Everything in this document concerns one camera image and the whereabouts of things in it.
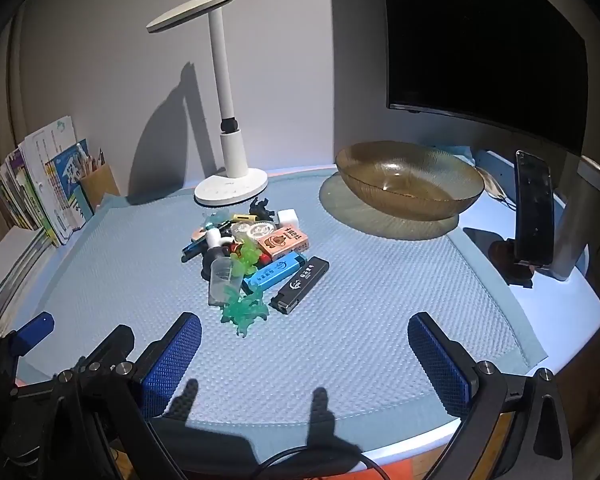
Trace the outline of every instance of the black screen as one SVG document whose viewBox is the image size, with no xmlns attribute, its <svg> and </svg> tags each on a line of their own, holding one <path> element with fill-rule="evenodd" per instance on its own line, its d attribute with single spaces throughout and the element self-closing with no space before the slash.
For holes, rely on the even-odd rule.
<svg viewBox="0 0 600 480">
<path fill-rule="evenodd" d="M 516 241 L 514 255 L 535 266 L 554 259 L 554 194 L 544 160 L 518 151 L 516 174 Z"/>
<path fill-rule="evenodd" d="M 548 0 L 386 0 L 388 106 L 469 117 L 580 154 L 584 40 Z"/>
</svg>

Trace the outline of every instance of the eraser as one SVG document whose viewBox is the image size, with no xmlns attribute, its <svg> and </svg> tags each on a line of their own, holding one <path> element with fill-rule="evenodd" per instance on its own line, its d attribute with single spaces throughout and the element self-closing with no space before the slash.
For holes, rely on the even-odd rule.
<svg viewBox="0 0 600 480">
<path fill-rule="evenodd" d="M 278 211 L 278 223 L 281 227 L 293 226 L 296 229 L 300 227 L 298 215 L 295 209 L 283 209 Z"/>
<path fill-rule="evenodd" d="M 253 292 L 256 286 L 261 290 L 267 290 L 291 276 L 305 262 L 306 258 L 302 254 L 291 252 L 268 266 L 262 267 L 255 274 L 244 278 L 242 280 L 243 288 L 248 292 Z"/>
<path fill-rule="evenodd" d="M 291 251 L 301 253 L 309 248 L 309 238 L 300 229 L 282 227 L 269 236 L 259 238 L 258 244 L 275 262 Z"/>
</svg>

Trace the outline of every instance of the green toy figure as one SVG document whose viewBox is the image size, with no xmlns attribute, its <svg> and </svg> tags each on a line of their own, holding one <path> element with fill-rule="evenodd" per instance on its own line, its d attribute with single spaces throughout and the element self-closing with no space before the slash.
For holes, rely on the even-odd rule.
<svg viewBox="0 0 600 480">
<path fill-rule="evenodd" d="M 212 227 L 218 227 L 227 222 L 231 218 L 231 211 L 229 208 L 223 207 L 211 214 L 203 213 L 202 218 L 202 225 L 200 227 L 211 229 Z"/>
<path fill-rule="evenodd" d="M 262 290 L 257 287 L 253 294 L 249 294 L 243 298 L 240 297 L 240 292 L 228 288 L 227 295 L 229 302 L 222 307 L 222 323 L 231 321 L 236 325 L 236 335 L 242 334 L 246 337 L 247 329 L 253 324 L 257 317 L 267 320 L 269 308 L 262 301 Z"/>
<path fill-rule="evenodd" d="M 242 265 L 242 270 L 244 271 L 243 274 L 245 276 L 251 276 L 258 270 L 255 264 L 258 262 L 261 255 L 262 251 L 256 247 L 256 244 L 253 243 L 253 241 L 247 238 L 240 246 L 240 256 L 236 253 L 231 253 L 231 258 Z"/>
</svg>

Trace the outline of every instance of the wooden floor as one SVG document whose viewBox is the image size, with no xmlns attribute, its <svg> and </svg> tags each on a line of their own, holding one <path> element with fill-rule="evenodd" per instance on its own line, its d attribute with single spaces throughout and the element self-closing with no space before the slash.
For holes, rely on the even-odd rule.
<svg viewBox="0 0 600 480">
<path fill-rule="evenodd" d="M 600 270 L 591 269 L 587 280 L 600 298 Z M 600 411 L 600 329 L 556 375 L 556 380 L 573 447 Z"/>
</svg>

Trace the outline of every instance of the blue textured mat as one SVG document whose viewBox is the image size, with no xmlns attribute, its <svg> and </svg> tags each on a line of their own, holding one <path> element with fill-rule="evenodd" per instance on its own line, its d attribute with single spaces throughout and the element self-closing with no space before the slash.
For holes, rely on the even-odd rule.
<svg viewBox="0 0 600 480">
<path fill-rule="evenodd" d="M 108 199 L 40 303 L 56 329 L 27 355 L 31 379 L 73 366 L 119 323 L 134 330 L 135 359 L 191 311 L 202 343 L 168 420 L 155 425 L 181 465 L 217 471 L 211 463 L 230 463 L 227 453 L 247 468 L 250 452 L 261 462 L 304 444 L 310 417 L 313 430 L 335 431 L 363 450 L 448 422 L 407 342 L 415 312 L 429 312 L 476 360 L 503 372 L 524 374 L 546 356 L 508 286 L 460 229 L 422 242 L 362 234 L 320 205 L 331 174 L 274 177 L 263 193 L 270 208 L 296 210 L 311 242 L 306 255 L 331 268 L 291 315 L 271 309 L 244 339 L 208 306 L 201 257 L 180 262 L 203 215 L 192 192 L 138 206 Z M 266 292 L 267 303 L 280 286 Z M 314 391 L 323 403 L 328 396 L 320 416 Z"/>
</svg>

